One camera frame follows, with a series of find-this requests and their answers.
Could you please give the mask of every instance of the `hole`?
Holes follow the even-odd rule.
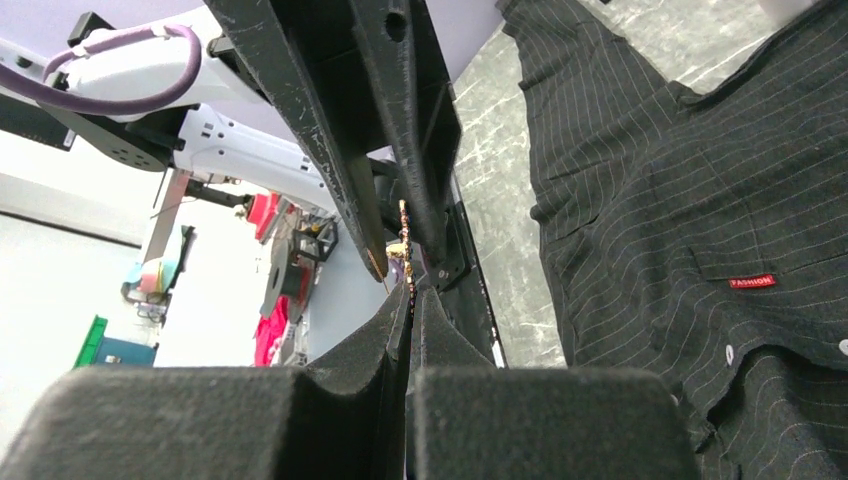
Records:
[[[406,37],[406,17],[397,12],[386,15],[386,33],[393,42],[402,42]]]

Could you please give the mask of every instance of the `pinstripe shirt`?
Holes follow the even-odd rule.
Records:
[[[706,95],[576,0],[501,7],[568,363],[659,375],[704,478],[848,477],[848,2]]]

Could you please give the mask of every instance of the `red cloth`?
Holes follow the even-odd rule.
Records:
[[[289,299],[280,296],[277,305],[271,312],[270,318],[259,317],[259,326],[256,327],[256,350],[253,354],[253,364],[257,367],[268,367],[274,356],[274,342],[281,339],[288,323]]]

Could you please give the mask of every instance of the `red label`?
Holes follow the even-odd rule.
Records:
[[[777,285],[774,275],[760,275],[751,278],[731,278],[730,288],[762,288]]]

